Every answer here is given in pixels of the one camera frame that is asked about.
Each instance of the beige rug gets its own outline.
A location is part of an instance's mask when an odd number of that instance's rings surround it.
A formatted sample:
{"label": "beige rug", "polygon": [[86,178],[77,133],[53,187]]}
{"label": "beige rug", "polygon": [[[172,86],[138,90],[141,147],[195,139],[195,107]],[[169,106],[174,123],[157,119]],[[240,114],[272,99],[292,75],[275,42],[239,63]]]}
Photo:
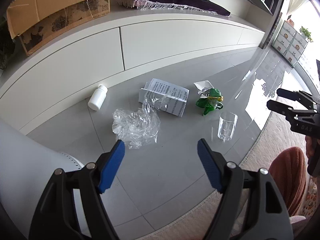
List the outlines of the beige rug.
{"label": "beige rug", "polygon": [[[297,102],[278,98],[277,101],[302,109]],[[272,161],[286,148],[298,146],[305,151],[304,135],[290,131],[290,124],[283,115],[271,113],[256,143],[253,145],[240,167],[245,170],[257,171],[261,167],[269,168]],[[199,205],[169,225],[139,238],[139,240],[195,240],[202,239],[213,215],[219,205],[221,195],[214,191]]]}

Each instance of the clear plastic cup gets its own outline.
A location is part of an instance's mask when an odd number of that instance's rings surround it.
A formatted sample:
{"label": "clear plastic cup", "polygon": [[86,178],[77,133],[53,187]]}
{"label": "clear plastic cup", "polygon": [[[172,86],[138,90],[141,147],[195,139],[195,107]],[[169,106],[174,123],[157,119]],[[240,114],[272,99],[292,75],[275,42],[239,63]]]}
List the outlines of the clear plastic cup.
{"label": "clear plastic cup", "polygon": [[231,112],[220,114],[218,137],[223,141],[231,140],[235,131],[238,116]]}

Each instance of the white box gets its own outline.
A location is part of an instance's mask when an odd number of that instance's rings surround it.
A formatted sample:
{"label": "white box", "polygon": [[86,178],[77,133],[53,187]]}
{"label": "white box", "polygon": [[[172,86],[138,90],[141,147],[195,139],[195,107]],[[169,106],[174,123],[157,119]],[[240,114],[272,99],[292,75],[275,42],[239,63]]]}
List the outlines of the white box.
{"label": "white box", "polygon": [[289,46],[288,51],[290,51],[296,59],[299,59],[301,56],[301,54],[292,45]]}
{"label": "white box", "polygon": [[283,23],[283,28],[285,30],[287,30],[291,35],[294,35],[294,33],[296,32],[295,28],[293,28],[290,24],[288,24],[287,22]]}
{"label": "white box", "polygon": [[304,51],[304,47],[302,46],[301,43],[299,43],[296,39],[293,39],[291,41],[291,45],[294,46],[294,48],[300,53],[302,54]]}
{"label": "white box", "polygon": [[275,41],[275,43],[273,44],[273,47],[275,47],[277,50],[279,50],[282,54],[284,54],[285,52],[285,47],[279,42],[279,41]]}
{"label": "white box", "polygon": [[300,35],[300,33],[296,32],[294,37],[304,48],[308,44],[308,42]]}
{"label": "white box", "polygon": [[297,59],[291,54],[290,51],[287,51],[287,53],[284,56],[292,65],[295,65],[297,63]]}
{"label": "white box", "polygon": [[144,88],[139,90],[139,102],[143,103],[145,94],[151,91],[159,100],[154,107],[176,116],[182,116],[186,107],[189,90],[172,83],[153,78],[150,83],[146,83]]}
{"label": "white box", "polygon": [[285,48],[287,48],[290,44],[289,41],[281,35],[278,35],[277,41],[279,41]]}
{"label": "white box", "polygon": [[289,42],[293,39],[292,35],[284,28],[281,28],[280,34],[284,36]]}

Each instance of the white bottle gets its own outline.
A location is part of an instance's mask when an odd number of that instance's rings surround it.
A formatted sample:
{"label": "white bottle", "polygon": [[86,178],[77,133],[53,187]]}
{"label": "white bottle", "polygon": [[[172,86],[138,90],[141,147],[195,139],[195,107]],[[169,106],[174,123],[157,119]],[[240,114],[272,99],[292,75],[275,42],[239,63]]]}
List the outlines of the white bottle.
{"label": "white bottle", "polygon": [[93,95],[91,96],[89,102],[88,102],[88,106],[94,110],[94,111],[98,111],[104,101],[104,99],[106,98],[107,95],[107,91],[108,89],[103,86],[100,85],[94,92]]}

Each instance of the metal screw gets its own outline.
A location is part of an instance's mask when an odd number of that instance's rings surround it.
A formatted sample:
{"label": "metal screw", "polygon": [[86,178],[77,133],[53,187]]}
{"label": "metal screw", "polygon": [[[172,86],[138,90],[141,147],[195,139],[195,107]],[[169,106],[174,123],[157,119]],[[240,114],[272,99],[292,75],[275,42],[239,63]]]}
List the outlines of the metal screw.
{"label": "metal screw", "polygon": [[227,167],[230,168],[230,169],[234,169],[236,167],[236,164],[233,163],[233,162],[228,162],[227,163]]}
{"label": "metal screw", "polygon": [[88,163],[86,165],[86,167],[87,167],[87,169],[92,170],[92,169],[94,169],[96,167],[96,164],[95,163]]}
{"label": "metal screw", "polygon": [[265,168],[261,168],[261,169],[260,169],[260,172],[261,172],[263,175],[267,175],[267,174],[268,174],[268,170],[265,169]]}
{"label": "metal screw", "polygon": [[60,168],[56,169],[56,170],[54,171],[54,174],[55,174],[55,175],[60,175],[60,174],[62,174],[62,169],[60,169]]}

